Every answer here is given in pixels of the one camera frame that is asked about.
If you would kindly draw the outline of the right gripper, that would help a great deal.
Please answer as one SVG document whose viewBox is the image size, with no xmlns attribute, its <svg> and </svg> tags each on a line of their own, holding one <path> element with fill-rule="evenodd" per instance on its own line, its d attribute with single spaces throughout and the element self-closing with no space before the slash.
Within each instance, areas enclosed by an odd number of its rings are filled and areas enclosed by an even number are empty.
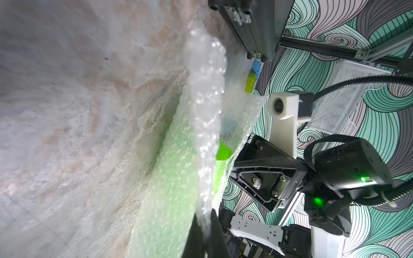
<svg viewBox="0 0 413 258">
<path fill-rule="evenodd" d="M 266 211 L 284 209 L 307 183 L 308 169 L 259 135 L 247 142 L 230 172 L 230 180 Z"/>
</svg>

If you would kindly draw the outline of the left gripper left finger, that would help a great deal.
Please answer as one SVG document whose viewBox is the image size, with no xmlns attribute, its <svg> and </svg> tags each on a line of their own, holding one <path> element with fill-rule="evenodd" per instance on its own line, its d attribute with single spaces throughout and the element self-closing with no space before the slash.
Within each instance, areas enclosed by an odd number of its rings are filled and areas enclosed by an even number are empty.
<svg viewBox="0 0 413 258">
<path fill-rule="evenodd" d="M 197 216 L 194 215 L 193 221 L 188 233 L 188 238 L 182 254 L 182 258 L 204 258 L 205 249 L 203 241 L 203 232 L 197 222 Z"/>
</svg>

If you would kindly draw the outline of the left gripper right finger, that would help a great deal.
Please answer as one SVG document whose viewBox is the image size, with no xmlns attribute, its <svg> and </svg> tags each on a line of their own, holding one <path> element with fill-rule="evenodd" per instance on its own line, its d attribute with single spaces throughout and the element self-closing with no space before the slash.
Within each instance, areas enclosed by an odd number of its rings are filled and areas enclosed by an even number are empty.
<svg viewBox="0 0 413 258">
<path fill-rule="evenodd" d="M 213 209 L 211 211 L 211 231 L 206 240 L 206 253 L 208 258 L 229 258 L 228 245 L 220 221 Z"/>
</svg>

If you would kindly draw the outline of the clear bubble wrap sheet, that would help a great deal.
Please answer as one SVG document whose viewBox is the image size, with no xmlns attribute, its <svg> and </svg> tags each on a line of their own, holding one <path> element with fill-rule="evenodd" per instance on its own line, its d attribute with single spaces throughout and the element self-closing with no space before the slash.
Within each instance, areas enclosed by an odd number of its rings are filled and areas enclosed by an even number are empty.
<svg viewBox="0 0 413 258">
<path fill-rule="evenodd" d="M 211 211 L 218 209 L 230 170 L 266 102 L 244 91 L 246 73 L 225 77 L 225 46 L 204 26 L 190 30 L 184 57 L 182 93 L 137 213 L 128 258 L 181 258 L 194 215 L 204 238 L 209 236 Z M 233 155 L 214 200 L 220 142 Z"/>
</svg>

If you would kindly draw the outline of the green plastic wine glass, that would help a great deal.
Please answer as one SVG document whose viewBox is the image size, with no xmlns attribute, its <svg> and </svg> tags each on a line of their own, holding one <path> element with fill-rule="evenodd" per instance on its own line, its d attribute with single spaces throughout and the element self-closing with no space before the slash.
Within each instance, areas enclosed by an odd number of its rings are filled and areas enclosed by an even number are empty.
<svg viewBox="0 0 413 258">
<path fill-rule="evenodd" d="M 219 148 L 216 154 L 216 170 L 213 175 L 213 198 L 214 200 L 218 199 L 218 191 L 221 186 L 222 181 L 226 181 L 228 179 L 227 176 L 225 176 L 225 171 L 228 167 L 228 161 L 232 157 L 233 151 L 231 150 L 230 147 L 228 147 L 225 143 L 220 142 L 219 143 Z M 223 212 L 219 212 L 219 209 L 215 209 L 216 214 L 218 216 L 218 219 L 220 221 L 221 216 L 223 215 Z M 207 258 L 207 252 L 206 252 L 206 240 L 207 238 L 204 238 L 203 236 L 203 241 L 204 241 L 204 249 L 205 249 L 205 256 L 204 258 Z"/>
</svg>

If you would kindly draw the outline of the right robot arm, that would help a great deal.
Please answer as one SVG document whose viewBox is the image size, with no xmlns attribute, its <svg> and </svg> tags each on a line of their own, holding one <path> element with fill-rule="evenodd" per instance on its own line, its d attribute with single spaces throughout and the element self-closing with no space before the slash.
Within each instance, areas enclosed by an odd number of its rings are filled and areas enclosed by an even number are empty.
<svg viewBox="0 0 413 258">
<path fill-rule="evenodd" d="M 412 180 L 394 186 L 388 166 L 365 139 L 332 134 L 309 144 L 297 155 L 299 123 L 311 120 L 315 103 L 335 91 L 364 83 L 412 86 L 409 77 L 378 75 L 334 84 L 313 94 L 284 91 L 271 94 L 270 138 L 256 135 L 235 160 L 230 180 L 272 212 L 304 194 L 310 228 L 292 224 L 271 226 L 223 210 L 219 222 L 225 232 L 267 246 L 284 258 L 328 258 L 339 255 L 351 233 L 350 205 L 395 205 L 411 193 Z"/>
</svg>

